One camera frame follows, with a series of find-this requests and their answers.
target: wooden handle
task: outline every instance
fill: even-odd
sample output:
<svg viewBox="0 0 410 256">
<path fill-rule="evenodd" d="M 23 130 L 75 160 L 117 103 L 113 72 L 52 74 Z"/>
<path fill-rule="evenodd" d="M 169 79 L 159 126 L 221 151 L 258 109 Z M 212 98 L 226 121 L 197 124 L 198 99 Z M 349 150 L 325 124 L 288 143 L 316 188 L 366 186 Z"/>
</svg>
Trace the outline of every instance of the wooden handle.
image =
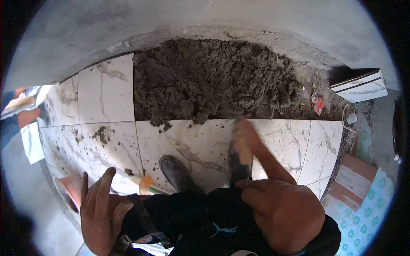
<svg viewBox="0 0 410 256">
<path fill-rule="evenodd" d="M 253 155 L 245 143 L 244 138 L 238 140 L 238 155 L 242 165 L 248 165 L 252 163 Z"/>
</svg>

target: hand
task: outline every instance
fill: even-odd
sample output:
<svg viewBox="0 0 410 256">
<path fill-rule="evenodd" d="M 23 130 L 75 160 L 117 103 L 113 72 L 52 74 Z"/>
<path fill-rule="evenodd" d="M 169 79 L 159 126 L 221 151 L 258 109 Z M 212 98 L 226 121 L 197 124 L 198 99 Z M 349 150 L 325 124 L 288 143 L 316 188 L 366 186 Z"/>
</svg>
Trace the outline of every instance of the hand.
<svg viewBox="0 0 410 256">
<path fill-rule="evenodd" d="M 88 189 L 88 174 L 84 172 L 81 187 L 81 230 L 84 243 L 98 256 L 109 255 L 126 213 L 134 206 L 130 201 L 121 202 L 108 213 L 109 190 L 116 170 L 108 168 L 101 179 Z"/>
<path fill-rule="evenodd" d="M 279 180 L 239 180 L 244 201 L 271 248 L 280 254 L 299 253 L 320 232 L 325 213 L 306 186 Z"/>
<path fill-rule="evenodd" d="M 234 125 L 233 143 L 235 150 L 238 151 L 238 141 L 240 138 L 245 140 L 246 146 L 253 155 L 257 155 L 258 151 L 264 148 L 264 145 L 256 132 L 253 124 L 245 117 L 235 122 Z"/>
</svg>

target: concrete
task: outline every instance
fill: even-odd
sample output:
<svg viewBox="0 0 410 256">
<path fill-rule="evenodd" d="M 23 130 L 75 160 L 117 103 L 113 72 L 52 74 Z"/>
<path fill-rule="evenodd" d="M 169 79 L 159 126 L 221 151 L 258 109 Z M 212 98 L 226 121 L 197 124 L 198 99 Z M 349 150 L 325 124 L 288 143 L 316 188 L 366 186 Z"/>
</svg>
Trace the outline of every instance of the concrete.
<svg viewBox="0 0 410 256">
<path fill-rule="evenodd" d="M 32 239 L 36 248 L 44 256 L 75 255 L 83 244 L 80 224 L 55 190 L 45 161 L 30 165 L 20 133 L 11 139 L 1 157 L 2 178 L 13 204 L 34 224 Z"/>
<path fill-rule="evenodd" d="M 276 49 L 289 57 L 318 67 L 381 68 L 386 87 L 399 88 L 387 47 L 356 0 L 56 0 L 46 1 L 23 35 L 5 91 L 61 82 L 92 63 L 171 37 L 275 45 L 283 39 L 276 33 L 286 38 Z"/>
</svg>

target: foot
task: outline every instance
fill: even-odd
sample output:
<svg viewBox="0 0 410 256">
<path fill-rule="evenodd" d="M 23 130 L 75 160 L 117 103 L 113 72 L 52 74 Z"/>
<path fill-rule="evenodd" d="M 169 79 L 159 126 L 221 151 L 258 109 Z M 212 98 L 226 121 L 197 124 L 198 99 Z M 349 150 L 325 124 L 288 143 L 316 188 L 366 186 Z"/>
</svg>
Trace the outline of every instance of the foot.
<svg viewBox="0 0 410 256">
<path fill-rule="evenodd" d="M 229 143 L 228 163 L 231 170 L 231 187 L 235 186 L 235 182 L 240 179 L 252 180 L 252 163 L 242 165 L 239 159 L 239 154 L 235 151 L 232 141 Z"/>
<path fill-rule="evenodd" d="M 203 193 L 201 189 L 194 183 L 187 168 L 184 164 L 173 156 L 166 155 L 159 160 L 159 167 L 164 174 L 166 180 L 178 192 L 195 191 Z"/>
</svg>

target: concrete wall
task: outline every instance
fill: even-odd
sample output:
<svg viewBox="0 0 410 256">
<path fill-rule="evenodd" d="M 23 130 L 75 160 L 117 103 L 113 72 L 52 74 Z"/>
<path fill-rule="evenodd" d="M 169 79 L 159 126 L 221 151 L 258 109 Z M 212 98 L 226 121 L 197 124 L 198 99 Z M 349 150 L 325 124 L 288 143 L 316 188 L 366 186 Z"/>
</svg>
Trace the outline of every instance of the concrete wall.
<svg viewBox="0 0 410 256">
<path fill-rule="evenodd" d="M 254 29 L 253 41 L 260 40 L 260 32 L 288 33 L 296 44 L 334 58 L 323 61 L 325 66 L 381 68 L 387 87 L 398 89 L 389 52 L 356 0 L 49 0 L 16 50 L 5 89 L 61 82 L 102 59 L 171 37 L 201 36 L 195 33 L 203 29 L 206 37 L 249 39 L 241 30 L 231 36 L 223 26 Z M 282 45 L 292 49 L 292 44 Z M 306 47 L 294 55 L 311 56 L 320 66 L 318 51 L 303 52 Z"/>
</svg>

